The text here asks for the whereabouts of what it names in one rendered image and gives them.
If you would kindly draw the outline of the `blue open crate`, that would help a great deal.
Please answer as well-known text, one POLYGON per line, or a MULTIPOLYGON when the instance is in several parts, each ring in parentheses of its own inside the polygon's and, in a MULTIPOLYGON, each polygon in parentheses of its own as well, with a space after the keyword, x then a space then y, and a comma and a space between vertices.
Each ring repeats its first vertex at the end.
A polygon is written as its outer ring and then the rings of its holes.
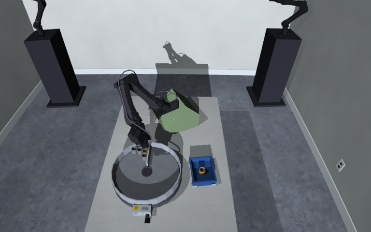
POLYGON ((212 156, 192 157, 189 162, 193 186, 206 186, 217 182, 212 156), (204 175, 199 174, 200 167, 205 168, 204 175))

